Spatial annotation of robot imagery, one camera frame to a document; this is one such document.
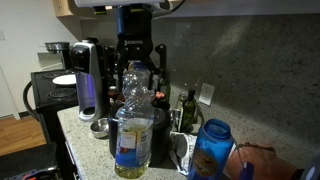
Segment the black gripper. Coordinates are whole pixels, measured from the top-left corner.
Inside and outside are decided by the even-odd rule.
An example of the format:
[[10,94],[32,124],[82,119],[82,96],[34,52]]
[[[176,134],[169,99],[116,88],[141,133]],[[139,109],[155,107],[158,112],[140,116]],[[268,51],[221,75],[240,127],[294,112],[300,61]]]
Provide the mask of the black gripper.
[[147,4],[124,5],[116,9],[119,59],[115,72],[119,84],[122,83],[128,61],[148,63],[147,67],[153,75],[166,77],[167,47],[160,44],[153,51],[151,21],[152,12]]

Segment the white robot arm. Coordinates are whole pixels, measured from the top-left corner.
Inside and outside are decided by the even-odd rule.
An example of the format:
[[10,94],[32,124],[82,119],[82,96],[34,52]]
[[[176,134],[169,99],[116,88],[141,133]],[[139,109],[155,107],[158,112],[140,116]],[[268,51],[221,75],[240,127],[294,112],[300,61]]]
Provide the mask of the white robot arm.
[[122,80],[124,70],[130,61],[140,61],[151,71],[158,74],[150,54],[153,51],[152,19],[171,14],[186,1],[174,6],[173,0],[74,0],[79,8],[93,8],[96,14],[106,12],[111,6],[116,13],[117,52],[120,57],[111,72],[118,81]]

